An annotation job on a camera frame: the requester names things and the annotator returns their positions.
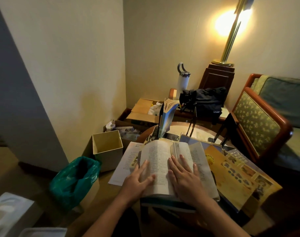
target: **sofa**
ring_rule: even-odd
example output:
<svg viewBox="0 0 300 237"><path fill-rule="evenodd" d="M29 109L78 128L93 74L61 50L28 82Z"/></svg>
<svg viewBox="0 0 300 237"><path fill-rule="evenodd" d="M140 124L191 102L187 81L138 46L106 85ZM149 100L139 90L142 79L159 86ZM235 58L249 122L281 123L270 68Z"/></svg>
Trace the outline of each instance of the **sofa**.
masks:
<svg viewBox="0 0 300 237"><path fill-rule="evenodd" d="M300 79L251 74L233 113L255 163L300 173Z"/></svg>

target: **white water bottle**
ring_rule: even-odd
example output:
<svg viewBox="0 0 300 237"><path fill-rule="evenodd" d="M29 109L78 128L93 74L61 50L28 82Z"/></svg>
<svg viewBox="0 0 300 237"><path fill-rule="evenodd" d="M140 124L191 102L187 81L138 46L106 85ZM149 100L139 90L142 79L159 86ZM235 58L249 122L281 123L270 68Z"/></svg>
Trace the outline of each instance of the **white water bottle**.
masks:
<svg viewBox="0 0 300 237"><path fill-rule="evenodd" d="M178 82L176 87L176 100L180 99L180 94L183 93L183 90L187 89L190 73L185 70L183 62L180 62L177 65L177 71L179 72Z"/></svg>

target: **backpack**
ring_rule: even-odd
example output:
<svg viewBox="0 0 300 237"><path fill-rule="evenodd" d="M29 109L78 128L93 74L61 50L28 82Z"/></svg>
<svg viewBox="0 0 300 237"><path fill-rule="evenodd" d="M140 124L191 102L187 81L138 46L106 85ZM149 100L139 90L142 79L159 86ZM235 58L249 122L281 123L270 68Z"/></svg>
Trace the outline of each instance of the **backpack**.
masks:
<svg viewBox="0 0 300 237"><path fill-rule="evenodd" d="M221 108L224 105L226 94L225 87L184 90L180 94L180 111L183 112L185 109L194 111L196 107L198 118L211 118L212 124L215 125L222 114Z"/></svg>

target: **left hand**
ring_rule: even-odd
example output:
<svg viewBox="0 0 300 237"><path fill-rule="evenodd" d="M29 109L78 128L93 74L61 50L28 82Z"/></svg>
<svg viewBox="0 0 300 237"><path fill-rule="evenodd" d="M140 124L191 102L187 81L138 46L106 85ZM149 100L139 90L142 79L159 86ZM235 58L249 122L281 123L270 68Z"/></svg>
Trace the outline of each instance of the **left hand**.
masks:
<svg viewBox="0 0 300 237"><path fill-rule="evenodd" d="M141 173L145 170L148 164L148 160L145 160L140 168L137 164L134 171L125 178L123 186L116 199L124 203L126 207L130 207L133 203L140 199L146 187L154 182L155 175L149 176L143 182L139 181Z"/></svg>

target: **hand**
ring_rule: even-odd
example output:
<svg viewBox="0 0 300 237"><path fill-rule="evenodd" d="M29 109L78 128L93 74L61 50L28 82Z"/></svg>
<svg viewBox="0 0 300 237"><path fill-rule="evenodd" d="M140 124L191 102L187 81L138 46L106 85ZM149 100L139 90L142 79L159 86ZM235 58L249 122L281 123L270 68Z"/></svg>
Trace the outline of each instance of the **hand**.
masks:
<svg viewBox="0 0 300 237"><path fill-rule="evenodd" d="M145 181L139 182L140 175L148 164L148 160L145 160L140 168L137 164L134 171L125 178L123 186L116 199L124 203L126 207L130 207L133 203L140 199L146 187L154 182L155 175L151 175Z"/></svg>
<svg viewBox="0 0 300 237"><path fill-rule="evenodd" d="M210 201L211 198L201 184L196 163L193 164L193 173L182 155L180 155L180 159L183 166L173 155L169 158L169 178L178 197L185 203L198 208L199 205Z"/></svg>

